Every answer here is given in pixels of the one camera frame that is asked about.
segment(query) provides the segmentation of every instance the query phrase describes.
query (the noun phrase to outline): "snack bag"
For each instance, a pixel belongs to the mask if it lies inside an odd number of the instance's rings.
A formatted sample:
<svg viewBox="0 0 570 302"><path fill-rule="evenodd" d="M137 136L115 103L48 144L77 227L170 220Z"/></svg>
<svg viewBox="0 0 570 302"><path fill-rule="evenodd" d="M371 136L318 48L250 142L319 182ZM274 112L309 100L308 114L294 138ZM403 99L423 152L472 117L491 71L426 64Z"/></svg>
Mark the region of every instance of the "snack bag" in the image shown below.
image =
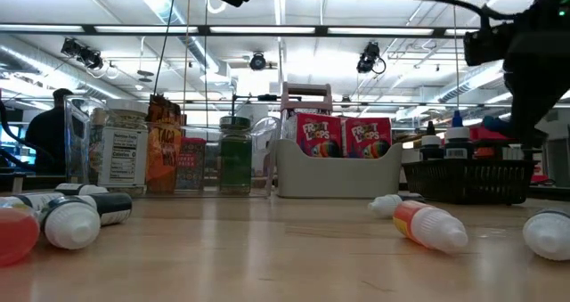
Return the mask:
<svg viewBox="0 0 570 302"><path fill-rule="evenodd" d="M312 157L341 157L340 118L298 113L285 122L285 137Z"/></svg>
<svg viewBox="0 0 570 302"><path fill-rule="evenodd" d="M147 121L150 122L146 163L147 192L173 193L176 161L180 153L180 106L162 95L151 95Z"/></svg>
<svg viewBox="0 0 570 302"><path fill-rule="evenodd" d="M347 118L342 124L343 155L378 159L392 144L390 118Z"/></svg>

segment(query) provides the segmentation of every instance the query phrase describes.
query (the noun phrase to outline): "ceiling pipe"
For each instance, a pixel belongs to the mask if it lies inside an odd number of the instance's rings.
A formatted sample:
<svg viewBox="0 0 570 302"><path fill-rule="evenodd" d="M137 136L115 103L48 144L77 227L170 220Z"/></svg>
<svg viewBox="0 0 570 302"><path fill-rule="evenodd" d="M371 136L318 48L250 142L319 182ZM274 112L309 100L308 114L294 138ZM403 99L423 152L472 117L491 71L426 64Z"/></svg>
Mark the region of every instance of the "ceiling pipe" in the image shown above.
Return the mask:
<svg viewBox="0 0 570 302"><path fill-rule="evenodd" d="M68 89L87 87L110 98L134 99L131 94L109 85L103 80L87 76L85 69L79 69L65 61L60 61L51 54L44 53L15 37L0 37L0 61L2 55L5 56L6 54L18 60L21 65L29 70L29 73L41 76L42 78L38 81L48 86Z"/></svg>

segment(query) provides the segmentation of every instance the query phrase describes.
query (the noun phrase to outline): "dark clothing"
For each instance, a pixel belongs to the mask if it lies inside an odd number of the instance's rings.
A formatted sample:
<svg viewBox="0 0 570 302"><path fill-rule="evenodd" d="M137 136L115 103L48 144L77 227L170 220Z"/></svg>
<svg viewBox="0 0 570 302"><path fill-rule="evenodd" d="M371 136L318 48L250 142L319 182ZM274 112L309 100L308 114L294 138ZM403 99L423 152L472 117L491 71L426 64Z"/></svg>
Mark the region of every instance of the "dark clothing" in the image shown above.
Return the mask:
<svg viewBox="0 0 570 302"><path fill-rule="evenodd" d="M29 123L26 142L43 148L52 154L54 163L36 151L38 173L65 174L65 111L55 107L35 116Z"/></svg>

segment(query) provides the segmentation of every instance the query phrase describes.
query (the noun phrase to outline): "orange liquid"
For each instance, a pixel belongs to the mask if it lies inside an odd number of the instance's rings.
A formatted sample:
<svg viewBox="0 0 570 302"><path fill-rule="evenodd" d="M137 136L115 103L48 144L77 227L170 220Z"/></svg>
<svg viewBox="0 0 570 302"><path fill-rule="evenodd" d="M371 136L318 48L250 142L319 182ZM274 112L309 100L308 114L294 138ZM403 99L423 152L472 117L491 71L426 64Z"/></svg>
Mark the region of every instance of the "orange liquid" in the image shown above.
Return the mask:
<svg viewBox="0 0 570 302"><path fill-rule="evenodd" d="M0 208L0 265L23 259L36 245L38 236L39 225L28 211Z"/></svg>

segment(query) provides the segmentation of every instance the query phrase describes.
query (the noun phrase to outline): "nutrition label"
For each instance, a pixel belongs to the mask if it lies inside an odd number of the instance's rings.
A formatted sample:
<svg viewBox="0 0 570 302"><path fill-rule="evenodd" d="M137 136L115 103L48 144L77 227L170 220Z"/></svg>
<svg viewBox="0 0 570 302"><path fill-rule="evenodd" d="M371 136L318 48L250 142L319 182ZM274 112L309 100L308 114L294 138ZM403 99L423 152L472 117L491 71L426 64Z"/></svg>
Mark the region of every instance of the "nutrition label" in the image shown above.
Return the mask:
<svg viewBox="0 0 570 302"><path fill-rule="evenodd" d="M136 170L137 133L113 133L113 150L110 160L110 182L134 182Z"/></svg>

